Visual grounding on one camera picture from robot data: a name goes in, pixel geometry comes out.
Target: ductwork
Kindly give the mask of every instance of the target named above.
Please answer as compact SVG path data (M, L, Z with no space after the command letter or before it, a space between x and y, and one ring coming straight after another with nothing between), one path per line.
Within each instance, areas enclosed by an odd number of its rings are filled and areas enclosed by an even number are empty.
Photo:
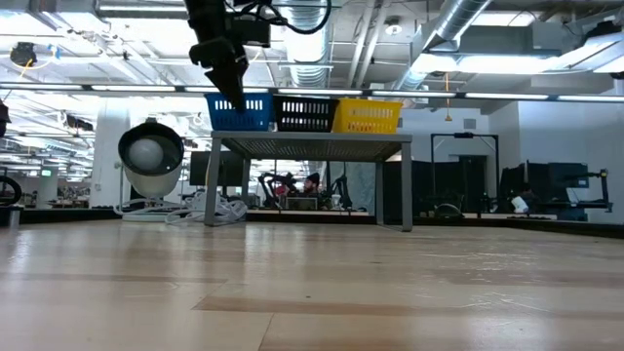
M298 3L299 6L282 8L282 15L289 23L301 28L311 29L317 26L325 16L326 9L319 7L300 6L302 2L319 2L319 0L287 0L284 3ZM324 63L326 60L329 38L327 26L310 35L301 35L287 29L285 45L289 62ZM327 69L324 67L294 66L291 67L292 82L297 87L325 88L328 84Z
M418 54L425 49L435 47L436 51L454 52L459 48L459 38L470 24L483 12L491 0L447 0L440 15L435 19L435 26L428 31L426 38L419 41L420 48L412 48ZM423 35L421 28L416 35ZM395 90L415 90L427 77L428 72L420 71L417 56L412 67L394 84Z

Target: table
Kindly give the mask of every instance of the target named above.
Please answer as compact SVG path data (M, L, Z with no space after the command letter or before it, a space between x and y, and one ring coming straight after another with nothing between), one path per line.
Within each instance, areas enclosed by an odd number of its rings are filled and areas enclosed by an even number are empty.
M401 152L401 202L403 204L402 230L411 231L411 135L364 135L343 133L269 133L269 132L213 132L213 150L208 165L208 184L205 224L215 222L216 185L221 146L241 155L243 168L243 201L247 202L249 177L253 159L374 162L375 217L383 222L383 163Z

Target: shelf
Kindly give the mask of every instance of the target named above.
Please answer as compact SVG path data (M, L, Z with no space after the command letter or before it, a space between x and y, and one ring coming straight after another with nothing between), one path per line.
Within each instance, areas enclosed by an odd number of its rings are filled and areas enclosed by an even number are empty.
M410 143L411 135L213 132L247 159L383 162Z

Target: white pillar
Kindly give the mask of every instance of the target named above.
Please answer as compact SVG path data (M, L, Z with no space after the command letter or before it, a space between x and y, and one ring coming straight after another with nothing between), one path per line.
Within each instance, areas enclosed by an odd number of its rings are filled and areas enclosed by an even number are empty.
M48 202L57 199L58 188L59 168L42 167L37 188L37 209L51 209L52 206L48 205Z
M101 98L97 113L94 169L91 181L90 206L114 206L119 204L121 176L115 169L119 162L117 144L121 135L130 129L131 112L126 98ZM130 184L125 176L123 201L130 199Z

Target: ceiling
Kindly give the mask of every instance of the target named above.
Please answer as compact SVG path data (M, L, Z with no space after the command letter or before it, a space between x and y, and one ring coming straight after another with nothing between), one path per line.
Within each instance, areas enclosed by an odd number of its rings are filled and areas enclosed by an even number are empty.
M119 5L119 1L101 0L101 7ZM397 17L402 31L396 35L379 33L373 62L366 71L364 85L388 85L396 81L411 66L410 43L420 24L434 19L442 1L394 1L387 9L388 17ZM181 0L133 0L124 6L181 6ZM330 87L344 88L359 22L367 2L363 0L333 1L331 13ZM621 1L523 1L495 0L474 24L498 26L527 26L535 20L561 23L580 20L596 14L614 11ZM34 17L30 13L2 11L0 5L0 82L141 84L141 85L210 85L204 69L188 59L189 48L196 37L188 27L185 12L167 14L101 11L99 19L84 14L64 16L63 21L51 17ZM371 26L375 23L374 15ZM97 31L82 32L84 27ZM282 66L287 60L285 29L272 27L271 48L248 47L251 66L244 77L245 86L290 86L290 69ZM36 44L38 62L34 69L23 70L9 59L17 42ZM543 76L517 74L474 74L451 72L448 76L429 75L423 85L430 90L483 92L535 92L565 90L567 93L601 93L608 89L607 74L579 73ZM97 128L98 105L101 97L68 94L40 94L29 91L0 91L0 98L11 108L10 132L71 135L75 131L63 124L66 115L77 117ZM158 117L170 124L185 127L185 137L205 136L210 131L210 119L205 102L197 97L130 97L142 111L134 121ZM431 100L417 107L438 108L444 100ZM488 101L459 100L455 107L482 108L488 112ZM50 150L70 154L79 151L81 164L93 155L93 133L81 138L49 136L35 143L23 140L4 141L3 152L23 153ZM33 156L40 162L45 156ZM2 164L11 164L0 159Z

